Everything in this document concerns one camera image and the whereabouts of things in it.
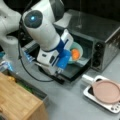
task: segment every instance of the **knob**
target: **knob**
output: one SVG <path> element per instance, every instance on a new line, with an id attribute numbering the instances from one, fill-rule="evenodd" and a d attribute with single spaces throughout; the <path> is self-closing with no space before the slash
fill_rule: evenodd
<path id="1" fill-rule="evenodd" d="M 102 49 L 103 49 L 103 44 L 98 42 L 98 43 L 95 45 L 95 49 L 96 49 L 96 50 L 102 50 Z"/>
<path id="2" fill-rule="evenodd" d="M 94 57 L 95 58 L 101 58 L 102 57 L 102 54 L 100 52 L 95 52 L 94 53 Z"/>
<path id="3" fill-rule="evenodd" d="M 93 67 L 98 67 L 98 66 L 100 66 L 100 60 L 95 59 L 95 60 L 93 61 Z"/>

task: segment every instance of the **gray countertop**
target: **gray countertop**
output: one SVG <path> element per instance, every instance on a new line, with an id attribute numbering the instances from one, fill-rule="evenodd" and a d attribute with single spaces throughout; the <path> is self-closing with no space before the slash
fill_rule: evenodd
<path id="1" fill-rule="evenodd" d="M 35 65 L 27 65 L 27 69 L 38 79 L 50 80 L 50 78 L 40 73 Z M 64 85 L 60 85 L 56 82 L 41 83 L 35 81 L 23 70 L 23 68 L 20 68 L 17 74 L 48 95 L 50 100 L 50 104 L 47 107 L 49 120 L 120 119 L 120 114 L 110 113 L 83 95 L 83 90 L 87 86 L 83 83 L 81 78 L 78 78 L 72 84 L 66 82 Z M 103 73 L 98 73 L 90 69 L 86 74 L 91 77 L 101 74 L 120 83 L 120 53 Z"/>

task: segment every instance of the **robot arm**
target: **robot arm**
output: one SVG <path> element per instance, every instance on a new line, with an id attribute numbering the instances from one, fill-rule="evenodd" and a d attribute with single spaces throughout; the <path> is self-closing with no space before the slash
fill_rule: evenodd
<path id="1" fill-rule="evenodd" d="M 72 36 L 65 30 L 60 37 L 52 25 L 63 14 L 61 0 L 42 0 L 23 15 L 26 30 L 40 45 L 38 65 L 50 75 L 63 71 L 71 56 Z"/>

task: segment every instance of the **blue object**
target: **blue object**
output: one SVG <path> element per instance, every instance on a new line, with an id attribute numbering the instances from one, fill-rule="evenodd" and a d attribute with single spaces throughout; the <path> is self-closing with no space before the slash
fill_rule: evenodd
<path id="1" fill-rule="evenodd" d="M 0 58 L 2 58 L 5 55 L 4 52 L 0 52 Z"/>
<path id="2" fill-rule="evenodd" d="M 31 16 L 30 20 L 31 20 L 32 22 L 34 22 L 34 21 L 36 20 L 36 17 L 35 17 L 35 16 Z"/>
<path id="3" fill-rule="evenodd" d="M 69 62 L 70 57 L 71 57 L 71 52 L 68 50 L 63 50 L 63 52 L 59 56 L 59 60 L 56 66 L 61 69 L 65 69 Z"/>

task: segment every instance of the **cable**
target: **cable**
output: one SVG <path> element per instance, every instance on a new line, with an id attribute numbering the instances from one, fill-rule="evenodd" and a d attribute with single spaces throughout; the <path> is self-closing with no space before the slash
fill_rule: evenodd
<path id="1" fill-rule="evenodd" d="M 24 12 L 29 8 L 29 6 L 32 4 L 32 0 L 28 3 L 27 7 L 25 8 Z M 45 80 L 40 80 L 40 79 L 37 79 L 36 77 L 34 77 L 25 67 L 24 63 L 23 63 L 23 60 L 22 60 L 22 56 L 21 56 L 21 52 L 20 52 L 20 28 L 21 28 L 21 24 L 22 24 L 22 15 L 21 15 L 21 19 L 20 19 L 20 23 L 19 23 L 19 30 L 18 30 L 18 53 L 19 53 L 19 56 L 18 56 L 18 59 L 20 59 L 21 61 L 21 64 L 22 64 L 22 67 L 24 68 L 24 70 L 33 78 L 35 79 L 36 81 L 39 81 L 39 82 L 52 82 L 54 80 L 49 80 L 49 81 L 45 81 Z"/>

